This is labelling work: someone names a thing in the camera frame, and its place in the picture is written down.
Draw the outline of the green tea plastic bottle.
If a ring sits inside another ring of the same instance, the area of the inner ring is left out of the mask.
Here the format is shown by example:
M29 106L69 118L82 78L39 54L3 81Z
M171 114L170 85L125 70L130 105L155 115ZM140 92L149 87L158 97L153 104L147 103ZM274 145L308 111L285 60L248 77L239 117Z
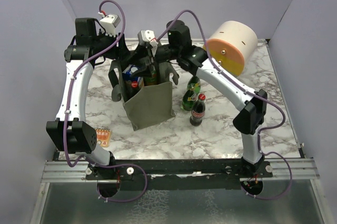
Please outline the green tea plastic bottle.
M155 66L148 67L148 73L143 77L145 86L157 85L157 71Z

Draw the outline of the blue white beverage carton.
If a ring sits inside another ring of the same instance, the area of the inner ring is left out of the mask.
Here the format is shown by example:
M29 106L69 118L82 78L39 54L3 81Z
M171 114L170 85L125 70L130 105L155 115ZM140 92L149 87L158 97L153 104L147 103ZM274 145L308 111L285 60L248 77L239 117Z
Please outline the blue white beverage carton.
M138 81L139 87L142 88L144 86L144 81L142 77L135 77L135 78L131 78L131 67L133 65L129 65L123 72L122 72L122 78L124 80L124 82L131 87L131 82L132 81Z

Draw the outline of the olive green canvas bag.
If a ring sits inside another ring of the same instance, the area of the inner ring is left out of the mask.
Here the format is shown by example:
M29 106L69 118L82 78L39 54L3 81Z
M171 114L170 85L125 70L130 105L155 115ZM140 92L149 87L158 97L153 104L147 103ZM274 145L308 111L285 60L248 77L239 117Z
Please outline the olive green canvas bag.
M128 97L126 83L122 80L119 61L112 61L108 78L112 85L111 99L123 101L123 108L133 130L148 128L175 117L173 111L173 84L179 83L179 74L169 62L160 63L158 85L144 86L133 97Z

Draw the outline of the green glass bottle front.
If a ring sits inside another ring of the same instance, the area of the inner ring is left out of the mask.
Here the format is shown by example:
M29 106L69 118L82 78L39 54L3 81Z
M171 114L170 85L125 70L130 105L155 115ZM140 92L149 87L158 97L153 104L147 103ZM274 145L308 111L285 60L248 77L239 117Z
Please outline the green glass bottle front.
M197 92L194 84L189 84L182 99L182 108L191 111L197 99Z

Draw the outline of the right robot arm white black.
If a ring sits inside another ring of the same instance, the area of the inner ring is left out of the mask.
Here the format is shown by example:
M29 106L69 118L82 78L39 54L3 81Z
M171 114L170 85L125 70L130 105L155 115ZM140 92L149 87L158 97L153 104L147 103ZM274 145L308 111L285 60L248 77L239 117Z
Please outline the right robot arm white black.
M190 30L178 20L167 23L168 44L159 45L151 30L139 31L141 46L149 46L157 63L176 60L178 65L222 93L238 110L233 125L243 142L242 171L254 177L264 161L259 150L257 131L264 122L267 93L256 91L237 77L257 48L257 35L247 25L226 21L211 35L203 47L192 45Z

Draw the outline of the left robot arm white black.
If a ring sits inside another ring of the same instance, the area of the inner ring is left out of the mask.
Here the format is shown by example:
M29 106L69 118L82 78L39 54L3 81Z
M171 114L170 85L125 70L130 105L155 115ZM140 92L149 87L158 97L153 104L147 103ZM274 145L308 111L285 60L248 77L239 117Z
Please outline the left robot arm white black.
M76 154L99 165L98 173L105 179L115 176L116 165L113 155L97 144L95 129L86 123L86 96L97 57L115 60L128 54L124 35L115 33L120 21L114 14L104 15L100 20L75 20L76 34L64 52L66 82L62 102L55 120L46 124L58 151Z

